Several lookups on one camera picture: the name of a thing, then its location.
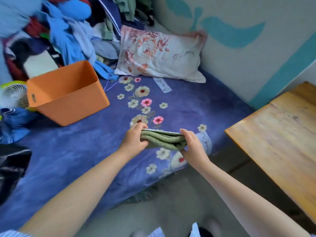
floor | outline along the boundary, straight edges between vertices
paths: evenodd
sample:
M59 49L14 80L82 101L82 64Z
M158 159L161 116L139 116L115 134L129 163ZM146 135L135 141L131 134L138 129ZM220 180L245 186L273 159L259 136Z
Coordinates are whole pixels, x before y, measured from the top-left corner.
M246 158L243 151L232 146L211 157L211 160L223 170L229 171ZM284 193L254 163L240 168L232 176L280 206L283 211L293 209L291 200L284 198ZM100 214L86 223L77 237L128 237L136 230L150 234L159 226L167 237L184 237L191 231L192 223L202 224L208 216L219 221L222 237L249 236L208 182L193 168L187 167L162 180L154 199L121 204Z

wooden desk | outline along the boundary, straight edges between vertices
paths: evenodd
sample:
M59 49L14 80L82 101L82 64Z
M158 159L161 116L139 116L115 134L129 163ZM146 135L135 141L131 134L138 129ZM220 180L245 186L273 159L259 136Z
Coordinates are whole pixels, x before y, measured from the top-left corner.
M316 87L298 85L226 133L316 223Z

person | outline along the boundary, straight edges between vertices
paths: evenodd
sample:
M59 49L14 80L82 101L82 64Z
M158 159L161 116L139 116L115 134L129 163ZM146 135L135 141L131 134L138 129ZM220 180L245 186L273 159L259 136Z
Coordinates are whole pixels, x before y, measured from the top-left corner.
M148 141L140 140L143 128L148 128L145 123L133 125L116 152L53 197L18 232L0 236L74 236L120 169L148 145ZM214 187L251 237L310 236L277 207L214 165L192 131L180 129L180 133L187 140L188 149L181 150L186 161ZM156 230L151 236L161 234ZM191 236L199 236L198 230L193 228Z

bed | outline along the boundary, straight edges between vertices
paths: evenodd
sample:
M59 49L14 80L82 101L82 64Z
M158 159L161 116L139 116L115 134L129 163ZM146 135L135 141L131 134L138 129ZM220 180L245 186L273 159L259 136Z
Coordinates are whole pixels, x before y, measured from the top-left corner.
M0 231L18 229L59 191L119 147L136 122L151 129L197 133L208 154L230 140L224 130L253 111L212 75L205 84L152 77L125 77L109 82L110 106L77 123L60 127L44 116L18 144L33 151L29 168L0 207ZM186 166L179 152L146 149L117 175L96 207L108 210Z

orange storage bin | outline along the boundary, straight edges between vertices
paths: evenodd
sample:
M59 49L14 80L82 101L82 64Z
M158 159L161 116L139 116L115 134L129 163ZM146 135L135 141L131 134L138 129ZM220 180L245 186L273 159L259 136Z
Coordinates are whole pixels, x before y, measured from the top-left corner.
M110 105L88 61L80 61L27 81L30 107L66 126Z

